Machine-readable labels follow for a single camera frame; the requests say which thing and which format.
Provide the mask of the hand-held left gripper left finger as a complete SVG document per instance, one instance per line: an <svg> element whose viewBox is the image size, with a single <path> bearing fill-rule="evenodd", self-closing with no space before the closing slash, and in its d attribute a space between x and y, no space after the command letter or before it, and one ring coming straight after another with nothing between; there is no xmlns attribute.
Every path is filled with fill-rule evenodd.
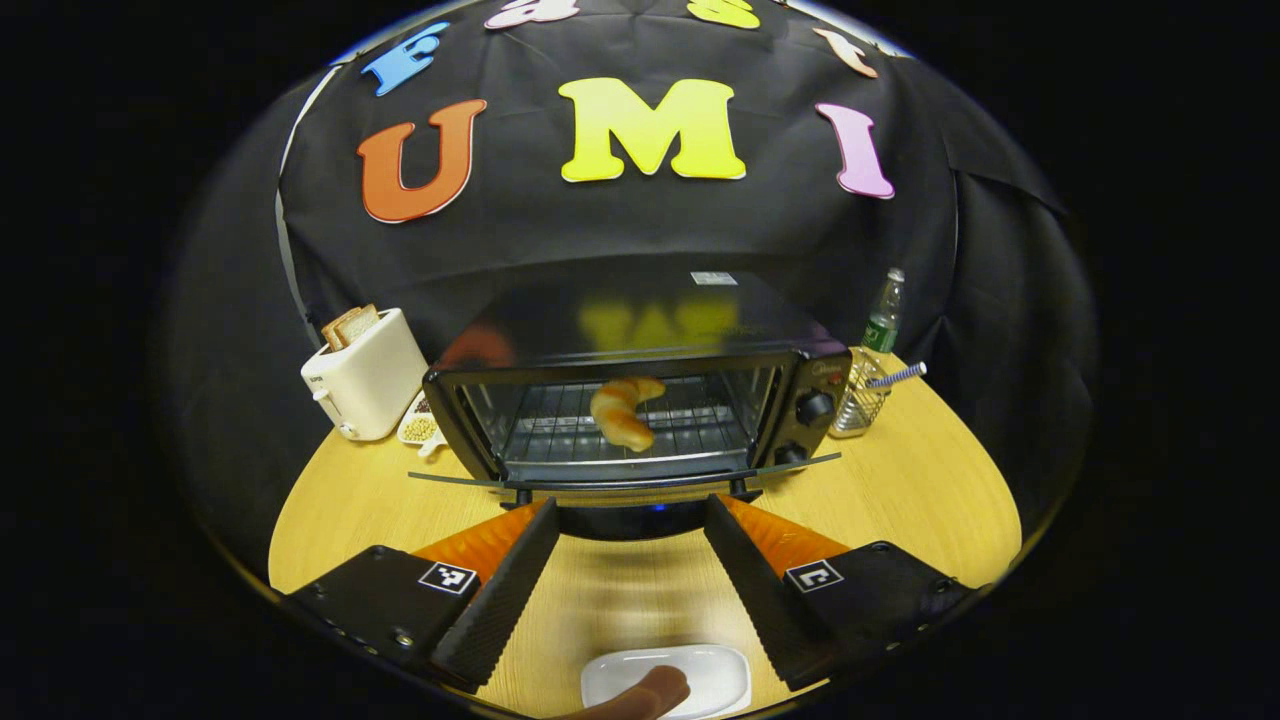
<svg viewBox="0 0 1280 720"><path fill-rule="evenodd" d="M374 544L285 596L285 607L411 676L485 685L559 539L544 498L408 553Z"/></svg>

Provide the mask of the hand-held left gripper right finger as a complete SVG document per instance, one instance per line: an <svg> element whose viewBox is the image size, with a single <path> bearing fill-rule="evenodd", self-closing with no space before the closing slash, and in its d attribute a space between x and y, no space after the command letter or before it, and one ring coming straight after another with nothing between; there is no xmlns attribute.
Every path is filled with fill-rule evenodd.
<svg viewBox="0 0 1280 720"><path fill-rule="evenodd" d="M728 495L708 497L704 533L791 691L870 675L979 594L887 541L851 548Z"/></svg>

